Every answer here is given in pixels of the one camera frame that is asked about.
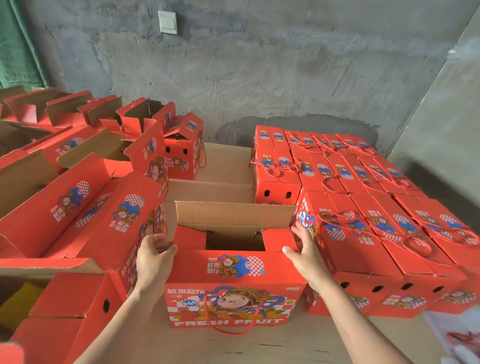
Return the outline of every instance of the green fabric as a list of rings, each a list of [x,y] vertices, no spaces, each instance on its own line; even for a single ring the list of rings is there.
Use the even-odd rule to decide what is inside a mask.
[[[16,0],[0,0],[0,87],[47,87]]]

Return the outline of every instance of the wall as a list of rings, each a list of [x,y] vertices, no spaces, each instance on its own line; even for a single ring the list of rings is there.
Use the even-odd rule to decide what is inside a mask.
[[[206,138],[256,122],[391,151],[479,0],[21,0],[54,83],[177,103]],[[180,34],[159,32],[176,11]]]
[[[480,232],[480,10],[389,160]]]

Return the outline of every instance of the light switch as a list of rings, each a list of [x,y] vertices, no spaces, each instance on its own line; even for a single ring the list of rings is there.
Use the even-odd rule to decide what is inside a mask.
[[[174,12],[158,11],[158,19],[160,21],[160,32],[169,34],[178,34],[177,30],[177,14]]]

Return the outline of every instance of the person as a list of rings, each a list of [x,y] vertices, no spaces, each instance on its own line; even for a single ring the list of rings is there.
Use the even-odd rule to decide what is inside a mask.
[[[291,230],[301,240],[301,253],[289,247],[284,247],[283,252],[323,298],[353,364],[413,364],[356,308],[326,269],[305,227],[296,222]],[[132,294],[76,364],[130,363],[152,309],[163,295],[176,252],[177,246],[163,234],[144,237],[138,250],[138,280]]]

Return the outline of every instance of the wooden surface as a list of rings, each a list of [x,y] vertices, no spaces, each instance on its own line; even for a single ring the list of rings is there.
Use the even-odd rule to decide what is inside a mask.
[[[175,201],[250,202],[250,149],[206,144],[208,164],[195,181],[171,180],[165,201],[168,234],[177,225]],[[423,316],[372,317],[372,322],[415,363],[439,364],[445,356]],[[350,363],[331,318],[308,315],[299,301],[287,323],[254,327],[246,336],[211,328],[171,329],[162,298],[149,321],[134,363]]]

